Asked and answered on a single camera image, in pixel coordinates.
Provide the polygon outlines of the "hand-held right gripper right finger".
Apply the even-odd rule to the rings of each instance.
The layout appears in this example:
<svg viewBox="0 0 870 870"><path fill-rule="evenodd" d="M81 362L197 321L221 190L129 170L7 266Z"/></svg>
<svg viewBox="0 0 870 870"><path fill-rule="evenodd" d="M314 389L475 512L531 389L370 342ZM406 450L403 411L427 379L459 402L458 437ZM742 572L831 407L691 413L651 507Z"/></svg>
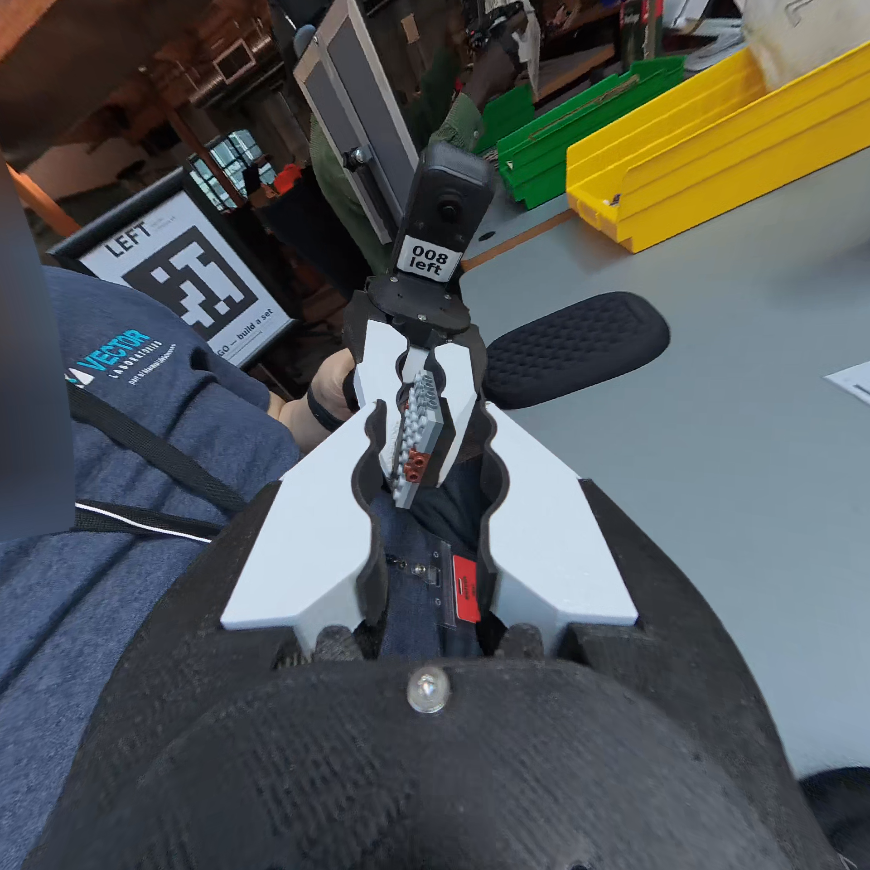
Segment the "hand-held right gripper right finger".
<svg viewBox="0 0 870 870"><path fill-rule="evenodd" d="M509 414L485 404L492 495L481 533L489 609L560 643L569 625L634 626L637 608L578 475Z"/></svg>

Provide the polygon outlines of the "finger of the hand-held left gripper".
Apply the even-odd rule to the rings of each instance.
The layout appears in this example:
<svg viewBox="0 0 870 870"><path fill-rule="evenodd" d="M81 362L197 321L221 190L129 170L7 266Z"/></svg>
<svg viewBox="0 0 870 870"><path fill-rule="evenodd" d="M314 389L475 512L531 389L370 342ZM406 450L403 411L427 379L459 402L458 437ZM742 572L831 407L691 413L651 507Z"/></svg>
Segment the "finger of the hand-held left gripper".
<svg viewBox="0 0 870 870"><path fill-rule="evenodd" d="M356 399L360 409L383 400L386 404L386 442L380 465L387 481L393 479L397 447L403 434L400 394L404 386L397 362L408 352L408 341L387 322L366 321L362 362L356 365Z"/></svg>
<svg viewBox="0 0 870 870"><path fill-rule="evenodd" d="M471 352L461 344L438 345L430 354L428 370L441 372L441 387L430 390L428 410L441 424L428 441L428 486L441 486L449 475L478 402Z"/></svg>

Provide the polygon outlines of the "person's left forearm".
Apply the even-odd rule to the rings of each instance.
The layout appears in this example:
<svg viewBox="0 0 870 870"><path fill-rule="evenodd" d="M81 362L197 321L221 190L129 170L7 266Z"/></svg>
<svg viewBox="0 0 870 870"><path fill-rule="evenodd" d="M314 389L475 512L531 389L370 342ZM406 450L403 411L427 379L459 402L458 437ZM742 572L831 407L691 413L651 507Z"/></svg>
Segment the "person's left forearm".
<svg viewBox="0 0 870 870"><path fill-rule="evenodd" d="M270 392L267 414L291 433L303 454L314 451L329 435L314 416L308 399L284 402Z"/></svg>

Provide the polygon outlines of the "red badge holder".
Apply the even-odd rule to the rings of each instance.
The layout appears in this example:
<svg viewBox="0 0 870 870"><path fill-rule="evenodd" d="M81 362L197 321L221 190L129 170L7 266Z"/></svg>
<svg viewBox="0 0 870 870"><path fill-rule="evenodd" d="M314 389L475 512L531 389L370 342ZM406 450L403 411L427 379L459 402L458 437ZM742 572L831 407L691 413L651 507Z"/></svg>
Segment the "red badge holder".
<svg viewBox="0 0 870 870"><path fill-rule="evenodd" d="M427 555L414 560L387 553L386 564L425 596L438 626L457 630L461 625L475 626L482 620L478 564L447 540L430 539Z"/></svg>

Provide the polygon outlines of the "small dark green box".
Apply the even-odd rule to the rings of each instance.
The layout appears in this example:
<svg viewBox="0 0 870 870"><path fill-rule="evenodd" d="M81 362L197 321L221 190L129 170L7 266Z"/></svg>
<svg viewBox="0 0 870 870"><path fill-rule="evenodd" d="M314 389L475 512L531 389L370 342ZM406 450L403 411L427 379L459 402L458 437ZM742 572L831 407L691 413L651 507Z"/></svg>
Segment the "small dark green box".
<svg viewBox="0 0 870 870"><path fill-rule="evenodd" d="M664 2L622 2L620 60L623 71L661 54Z"/></svg>

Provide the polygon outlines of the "white paper bag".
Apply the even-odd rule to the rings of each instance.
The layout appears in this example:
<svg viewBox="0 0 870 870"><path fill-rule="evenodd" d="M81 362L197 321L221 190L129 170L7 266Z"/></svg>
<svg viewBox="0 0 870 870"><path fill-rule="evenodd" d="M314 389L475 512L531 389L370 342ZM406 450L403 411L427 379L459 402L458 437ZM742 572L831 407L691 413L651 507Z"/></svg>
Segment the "white paper bag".
<svg viewBox="0 0 870 870"><path fill-rule="evenodd" d="M869 2L746 2L746 43L767 92L869 41Z"/></svg>

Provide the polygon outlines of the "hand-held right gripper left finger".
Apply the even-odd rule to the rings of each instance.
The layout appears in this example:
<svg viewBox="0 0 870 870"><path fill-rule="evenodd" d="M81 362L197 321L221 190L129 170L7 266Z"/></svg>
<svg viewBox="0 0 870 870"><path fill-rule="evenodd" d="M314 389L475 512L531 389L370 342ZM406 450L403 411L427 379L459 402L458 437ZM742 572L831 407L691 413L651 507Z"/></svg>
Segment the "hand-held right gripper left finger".
<svg viewBox="0 0 870 870"><path fill-rule="evenodd" d="M377 626L389 598L380 520L386 403L363 407L281 479L228 601L225 630L290 628L305 654L329 626Z"/></svg>

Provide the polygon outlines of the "grey lego assembly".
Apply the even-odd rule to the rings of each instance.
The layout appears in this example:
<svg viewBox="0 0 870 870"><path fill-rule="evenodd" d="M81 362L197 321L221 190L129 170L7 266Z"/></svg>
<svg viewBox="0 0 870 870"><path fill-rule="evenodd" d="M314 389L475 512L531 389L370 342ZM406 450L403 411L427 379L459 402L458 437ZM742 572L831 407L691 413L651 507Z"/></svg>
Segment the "grey lego assembly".
<svg viewBox="0 0 870 870"><path fill-rule="evenodd" d="M393 503L410 509L428 472L444 428L444 416L437 380L423 369L411 383L389 478Z"/></svg>

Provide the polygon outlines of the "white paper sheet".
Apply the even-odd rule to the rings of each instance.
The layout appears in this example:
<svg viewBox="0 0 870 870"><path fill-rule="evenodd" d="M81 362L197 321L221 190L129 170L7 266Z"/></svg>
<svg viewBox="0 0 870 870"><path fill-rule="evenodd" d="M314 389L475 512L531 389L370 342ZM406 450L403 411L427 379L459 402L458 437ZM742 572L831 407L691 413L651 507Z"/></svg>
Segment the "white paper sheet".
<svg viewBox="0 0 870 870"><path fill-rule="evenodd" d="M825 376L824 379L846 392L848 394L859 399L859 402L869 406L870 403L870 362L856 365L841 372Z"/></svg>

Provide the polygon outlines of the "green plastic bin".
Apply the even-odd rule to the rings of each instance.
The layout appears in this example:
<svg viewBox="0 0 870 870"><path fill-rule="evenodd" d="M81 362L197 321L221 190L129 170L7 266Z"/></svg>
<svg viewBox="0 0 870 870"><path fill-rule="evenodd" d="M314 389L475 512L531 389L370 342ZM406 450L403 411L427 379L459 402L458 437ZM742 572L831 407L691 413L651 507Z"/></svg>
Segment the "green plastic bin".
<svg viewBox="0 0 870 870"><path fill-rule="evenodd" d="M526 81L486 105L473 153L485 154L496 147L499 140L529 125L534 118L534 91Z"/></svg>
<svg viewBox="0 0 870 870"><path fill-rule="evenodd" d="M500 139L506 191L527 209L564 194L568 149L681 84L684 71L684 56L636 61Z"/></svg>

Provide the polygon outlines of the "framed marker sign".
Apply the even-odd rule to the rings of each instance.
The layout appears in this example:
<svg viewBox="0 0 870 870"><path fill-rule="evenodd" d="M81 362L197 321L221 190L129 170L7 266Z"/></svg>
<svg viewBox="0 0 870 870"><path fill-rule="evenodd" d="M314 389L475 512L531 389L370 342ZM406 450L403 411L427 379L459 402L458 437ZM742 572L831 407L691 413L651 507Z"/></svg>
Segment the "framed marker sign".
<svg viewBox="0 0 870 870"><path fill-rule="evenodd" d="M61 267L157 300L239 368L296 321L297 307L184 166L50 249Z"/></svg>

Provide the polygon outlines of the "instruction sheet stand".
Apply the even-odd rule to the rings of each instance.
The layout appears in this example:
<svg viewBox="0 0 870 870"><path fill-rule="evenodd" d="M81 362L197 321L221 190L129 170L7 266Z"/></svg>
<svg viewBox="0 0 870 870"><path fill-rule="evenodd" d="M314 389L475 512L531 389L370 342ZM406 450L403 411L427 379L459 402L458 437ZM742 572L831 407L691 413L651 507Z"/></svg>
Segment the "instruction sheet stand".
<svg viewBox="0 0 870 870"><path fill-rule="evenodd" d="M685 57L688 77L745 48L745 2L664 2L663 54Z"/></svg>

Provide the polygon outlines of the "grey framed panel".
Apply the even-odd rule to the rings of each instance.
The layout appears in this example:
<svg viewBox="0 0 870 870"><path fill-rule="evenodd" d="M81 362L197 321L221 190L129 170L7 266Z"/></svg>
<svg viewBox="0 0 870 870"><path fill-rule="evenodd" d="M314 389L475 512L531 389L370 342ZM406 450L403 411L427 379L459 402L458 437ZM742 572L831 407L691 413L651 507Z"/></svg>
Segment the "grey framed panel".
<svg viewBox="0 0 870 870"><path fill-rule="evenodd" d="M358 2L332 2L294 78L379 243L393 243L418 149Z"/></svg>

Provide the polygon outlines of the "person's left hand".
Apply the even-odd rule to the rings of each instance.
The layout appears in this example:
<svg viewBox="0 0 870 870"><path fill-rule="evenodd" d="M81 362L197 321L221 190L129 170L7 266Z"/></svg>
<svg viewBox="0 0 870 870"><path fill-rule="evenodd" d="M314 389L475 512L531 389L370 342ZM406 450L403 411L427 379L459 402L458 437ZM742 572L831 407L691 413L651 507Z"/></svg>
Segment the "person's left hand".
<svg viewBox="0 0 870 870"><path fill-rule="evenodd" d="M355 393L355 370L355 358L344 348L322 362L310 385L308 409L328 434L339 430L360 410Z"/></svg>

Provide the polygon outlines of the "yellow plastic bin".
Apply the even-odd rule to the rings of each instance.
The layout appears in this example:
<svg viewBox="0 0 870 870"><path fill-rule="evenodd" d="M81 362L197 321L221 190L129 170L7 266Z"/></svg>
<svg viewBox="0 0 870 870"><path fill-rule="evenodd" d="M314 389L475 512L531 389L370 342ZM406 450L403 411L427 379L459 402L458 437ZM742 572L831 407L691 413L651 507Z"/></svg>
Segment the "yellow plastic bin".
<svg viewBox="0 0 870 870"><path fill-rule="evenodd" d="M869 147L869 43L767 92L750 50L567 153L568 204L629 253Z"/></svg>

